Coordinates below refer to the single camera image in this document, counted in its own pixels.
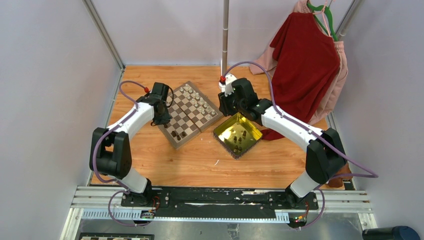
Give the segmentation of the gold metal tray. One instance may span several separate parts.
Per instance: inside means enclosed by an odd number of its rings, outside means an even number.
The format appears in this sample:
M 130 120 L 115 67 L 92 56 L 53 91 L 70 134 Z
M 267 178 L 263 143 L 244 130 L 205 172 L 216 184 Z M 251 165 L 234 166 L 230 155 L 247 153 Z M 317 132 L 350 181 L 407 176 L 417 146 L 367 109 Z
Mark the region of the gold metal tray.
M 238 112 L 217 126 L 213 136 L 238 160 L 259 143 L 263 134 L 253 122 Z

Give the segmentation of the wooden folding chess board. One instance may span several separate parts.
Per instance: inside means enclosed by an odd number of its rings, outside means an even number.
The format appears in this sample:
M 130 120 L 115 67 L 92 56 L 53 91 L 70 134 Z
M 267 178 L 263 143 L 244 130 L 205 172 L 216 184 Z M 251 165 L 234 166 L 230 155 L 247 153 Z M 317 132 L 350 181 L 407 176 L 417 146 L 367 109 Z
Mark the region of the wooden folding chess board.
M 168 94 L 168 111 L 172 117 L 168 124 L 159 125 L 159 130 L 170 144 L 179 149 L 200 133 L 223 118 L 219 108 L 191 81 L 187 81 Z M 172 137 L 171 132 L 180 135 L 181 140 Z

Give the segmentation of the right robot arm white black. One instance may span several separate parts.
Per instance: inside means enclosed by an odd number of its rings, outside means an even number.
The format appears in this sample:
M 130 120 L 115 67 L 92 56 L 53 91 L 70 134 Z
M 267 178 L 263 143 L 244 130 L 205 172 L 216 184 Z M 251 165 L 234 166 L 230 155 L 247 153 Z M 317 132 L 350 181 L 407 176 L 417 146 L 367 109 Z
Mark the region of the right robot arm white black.
M 285 189 L 286 204 L 298 209 L 306 196 L 327 183 L 346 163 L 340 136 L 335 129 L 310 126 L 266 98 L 258 98 L 246 78 L 218 82 L 219 110 L 224 116 L 241 114 L 251 122 L 273 130 L 297 144 L 306 154 L 305 170 Z

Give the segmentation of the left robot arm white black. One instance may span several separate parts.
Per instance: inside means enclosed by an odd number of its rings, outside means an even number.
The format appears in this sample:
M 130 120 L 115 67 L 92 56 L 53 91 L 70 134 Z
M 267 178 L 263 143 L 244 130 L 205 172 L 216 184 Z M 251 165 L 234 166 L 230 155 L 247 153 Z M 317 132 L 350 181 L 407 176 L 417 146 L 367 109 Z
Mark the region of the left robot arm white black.
M 133 99 L 119 87 L 120 93 L 133 103 L 132 108 L 117 122 L 98 127 L 92 133 L 89 168 L 102 183 L 117 183 L 124 196 L 133 195 L 140 206 L 149 206 L 155 199 L 151 181 L 132 166 L 130 141 L 146 124 L 158 126 L 172 119 L 167 102 L 171 88 L 160 82 L 152 88 L 142 86 L 145 95 Z

